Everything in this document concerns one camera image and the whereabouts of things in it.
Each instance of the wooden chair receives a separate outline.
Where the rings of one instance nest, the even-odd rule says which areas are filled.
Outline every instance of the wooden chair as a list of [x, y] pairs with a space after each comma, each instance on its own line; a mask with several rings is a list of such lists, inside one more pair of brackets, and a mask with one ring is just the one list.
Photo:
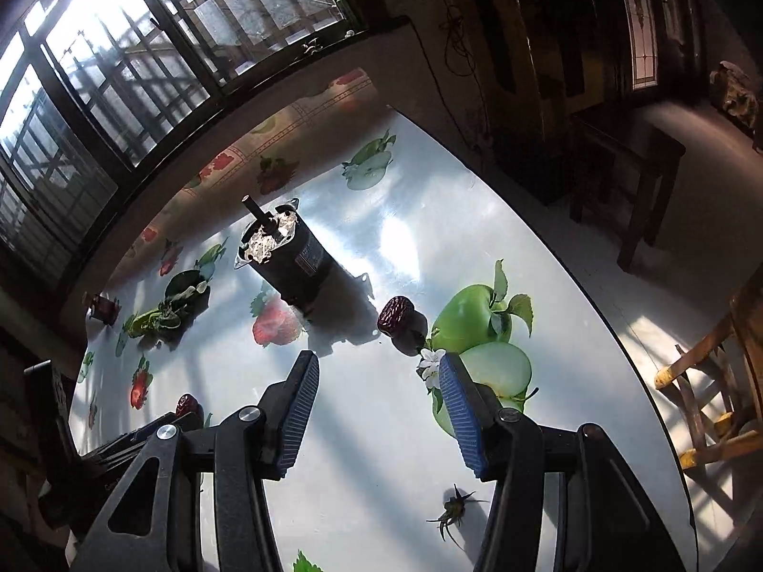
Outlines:
[[[753, 396], [753, 404], [743, 403], [722, 343], [729, 337], [739, 343]], [[681, 467], [689, 469], [709, 462], [728, 460], [763, 449], [763, 265], [731, 299], [729, 313], [700, 342], [673, 365], [655, 376], [657, 389], [674, 380], [686, 407], [687, 425], [693, 448], [680, 454]], [[714, 353], [715, 359], [708, 359]], [[685, 372], [689, 368], [720, 374], [726, 412], [715, 422], [701, 412]], [[752, 429], [739, 434], [743, 426]], [[707, 435], [716, 441], [707, 445]]]
[[[655, 244], [673, 193], [678, 165], [686, 152], [683, 144], [623, 106], [609, 103], [589, 107], [572, 115], [572, 153], [575, 190], [570, 218], [581, 223], [586, 207], [609, 225], [623, 240], [617, 264], [630, 272], [636, 247], [643, 238]], [[628, 191], [613, 179], [615, 159], [630, 163], [639, 173], [636, 192]], [[592, 172], [600, 175], [598, 195], [589, 191]], [[655, 199], [655, 190], [659, 191]], [[627, 229], [617, 225], [606, 211], [613, 186], [633, 206]]]

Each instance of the floor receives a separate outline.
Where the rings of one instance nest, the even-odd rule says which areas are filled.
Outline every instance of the floor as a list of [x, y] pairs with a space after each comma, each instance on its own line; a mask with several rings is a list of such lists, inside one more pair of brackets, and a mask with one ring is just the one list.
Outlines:
[[[569, 219], [568, 200], [543, 206], [500, 172], [485, 179], [535, 229], [577, 278], [623, 342], [677, 450], [691, 447], [678, 407], [655, 390], [659, 368], [693, 346], [720, 319], [728, 299], [763, 260], [763, 156], [709, 105], [652, 106], [645, 116], [687, 147], [655, 248], [639, 246], [631, 275], [615, 260], [619, 242], [586, 217]], [[739, 366], [739, 355], [732, 362]], [[705, 412], [720, 415], [715, 388], [691, 376]], [[763, 453], [688, 474], [701, 572], [720, 563], [763, 492]]]

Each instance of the white tablecloth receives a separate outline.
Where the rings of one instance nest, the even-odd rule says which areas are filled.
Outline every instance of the white tablecloth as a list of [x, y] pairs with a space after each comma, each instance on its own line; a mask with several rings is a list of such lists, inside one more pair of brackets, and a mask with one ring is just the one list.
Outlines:
[[[108, 287], [122, 307], [114, 327], [89, 322], [92, 359], [86, 361], [92, 364], [80, 374], [70, 419], [80, 452], [174, 410], [183, 393], [192, 393], [205, 413], [211, 412], [211, 425], [217, 424], [256, 403], [269, 384], [285, 378], [299, 351], [311, 347], [320, 358], [320, 388], [299, 458], [285, 480], [266, 483], [285, 569], [291, 570], [302, 550], [324, 572], [469, 571], [493, 484], [474, 478], [455, 440], [434, 420], [416, 372], [419, 359], [374, 335], [372, 324], [375, 311], [402, 294], [431, 327], [463, 287], [491, 285], [495, 261], [503, 259], [509, 296], [529, 295], [534, 310], [532, 336], [515, 318], [511, 337], [532, 363], [530, 389], [539, 388], [526, 403], [526, 414], [562, 429], [601, 425], [693, 570], [690, 505], [670, 442], [638, 374], [594, 307], [514, 211], [430, 136], [389, 109], [369, 122], [358, 131], [334, 119], [333, 133], [321, 137], [324, 146], [318, 141], [310, 148], [323, 167], [302, 184], [276, 192], [281, 201], [299, 198], [299, 213], [315, 236], [357, 277], [358, 290], [367, 290], [368, 298], [360, 299], [366, 317], [346, 333], [342, 328], [333, 335], [325, 329], [300, 332], [290, 310], [271, 304], [257, 343], [252, 308], [262, 316], [270, 296], [262, 294], [253, 304], [262, 293], [262, 278], [250, 267], [234, 270], [236, 244], [250, 216], [234, 216], [212, 235], [201, 228], [194, 235], [193, 225], [186, 225], [181, 243], [167, 236], [163, 260], [157, 256], [137, 275]], [[374, 170], [382, 167], [375, 165], [386, 155], [377, 157], [365, 166], [361, 185], [379, 182], [353, 191], [348, 185], [357, 174], [342, 176], [341, 162], [387, 131], [387, 139], [395, 139], [380, 152], [390, 152], [392, 162], [379, 180]], [[251, 186], [256, 194], [257, 184]], [[236, 209], [241, 217], [243, 209]], [[193, 268], [214, 245], [224, 245], [224, 253], [209, 281], [209, 307], [179, 345], [150, 347], [127, 339], [117, 355], [127, 317], [155, 307], [169, 279]], [[202, 545], [210, 569], [216, 569], [212, 482], [207, 476], [202, 485]], [[453, 483], [486, 501], [470, 503], [463, 526], [453, 528], [463, 550], [443, 542], [436, 524], [426, 522], [443, 512]], [[553, 518], [544, 516], [539, 570], [552, 569], [555, 539]]]

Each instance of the wall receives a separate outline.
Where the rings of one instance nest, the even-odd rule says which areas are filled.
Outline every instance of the wall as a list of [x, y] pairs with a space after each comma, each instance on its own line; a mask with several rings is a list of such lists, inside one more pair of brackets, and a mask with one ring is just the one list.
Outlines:
[[700, 3], [705, 26], [707, 74], [718, 68], [721, 60], [728, 60], [749, 75], [754, 90], [759, 91], [763, 85], [760, 69], [729, 17], [715, 0], [700, 0]]
[[[391, 16], [405, 15], [411, 19], [423, 43], [432, 72], [443, 91], [443, 98], [453, 112], [471, 145], [482, 145], [485, 140], [485, 115], [479, 89], [470, 74], [467, 62], [456, 55], [448, 43], [448, 9], [443, 0], [384, 0]], [[454, 16], [459, 14], [451, 9]], [[464, 43], [470, 51], [468, 37]]]
[[[0, 343], [0, 438], [32, 458], [37, 456], [34, 432], [24, 395], [25, 364]], [[68, 531], [51, 531], [40, 516], [37, 493], [43, 483], [39, 468], [19, 470], [0, 454], [0, 514], [18, 522], [25, 532], [62, 547]]]
[[84, 351], [80, 354], [68, 341], [53, 333], [2, 288], [0, 288], [0, 326], [41, 361], [51, 359], [63, 374], [69, 378], [77, 378]]

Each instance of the printed strawberry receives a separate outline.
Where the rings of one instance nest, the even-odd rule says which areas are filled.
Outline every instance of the printed strawberry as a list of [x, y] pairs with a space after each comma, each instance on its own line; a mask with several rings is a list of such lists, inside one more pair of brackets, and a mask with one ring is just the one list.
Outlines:
[[142, 409], [146, 402], [149, 385], [154, 376], [149, 373], [149, 361], [145, 357], [140, 358], [138, 368], [133, 374], [133, 388], [130, 390], [130, 406], [134, 409]]
[[254, 341], [260, 346], [286, 346], [302, 333], [302, 325], [284, 300], [273, 295], [262, 307], [252, 326]]
[[178, 258], [183, 251], [183, 246], [173, 243], [169, 238], [165, 239], [164, 255], [162, 256], [162, 265], [159, 267], [159, 276], [164, 277], [178, 264]]
[[215, 170], [224, 170], [230, 165], [236, 158], [232, 154], [227, 152], [220, 152], [218, 156], [212, 159], [212, 167]]
[[294, 177], [299, 162], [287, 162], [285, 159], [261, 157], [260, 173], [257, 174], [259, 192], [265, 196], [286, 186]]
[[178, 407], [175, 409], [175, 414], [178, 417], [187, 415], [190, 412], [198, 412], [199, 405], [198, 400], [190, 393], [183, 393], [178, 400]]

